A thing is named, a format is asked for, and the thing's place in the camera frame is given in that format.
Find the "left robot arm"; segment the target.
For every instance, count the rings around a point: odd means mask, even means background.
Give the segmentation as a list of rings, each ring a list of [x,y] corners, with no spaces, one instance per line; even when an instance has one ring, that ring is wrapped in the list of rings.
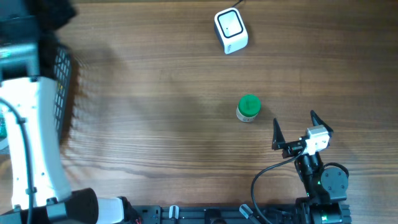
[[[58,124],[71,70],[56,31],[76,15],[70,1],[1,2],[1,111],[11,155],[12,209],[2,223],[134,223],[124,197],[72,190],[60,161]]]

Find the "green lid white jar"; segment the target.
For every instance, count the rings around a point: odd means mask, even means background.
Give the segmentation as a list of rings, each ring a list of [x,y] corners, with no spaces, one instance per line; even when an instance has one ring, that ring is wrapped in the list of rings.
[[[237,118],[245,123],[252,122],[261,110],[261,101],[255,95],[244,95],[236,108]]]

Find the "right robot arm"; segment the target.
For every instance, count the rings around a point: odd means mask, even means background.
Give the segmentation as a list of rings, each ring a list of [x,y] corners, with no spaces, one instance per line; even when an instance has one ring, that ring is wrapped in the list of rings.
[[[351,223],[347,199],[349,171],[336,162],[323,163],[320,151],[330,146],[333,129],[314,111],[310,112],[312,127],[297,141],[287,142],[279,123],[273,120],[272,149],[281,150],[284,159],[293,158],[306,197],[295,202],[295,223]]]

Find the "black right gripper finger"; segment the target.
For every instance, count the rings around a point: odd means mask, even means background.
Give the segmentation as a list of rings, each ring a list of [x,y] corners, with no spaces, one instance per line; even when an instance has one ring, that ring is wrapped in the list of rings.
[[[333,134],[333,129],[329,127],[317,114],[314,110],[310,111],[311,120],[314,126],[323,125],[329,134]]]
[[[285,139],[280,125],[276,118],[273,119],[273,138],[272,138],[272,149],[280,150],[285,148]]]

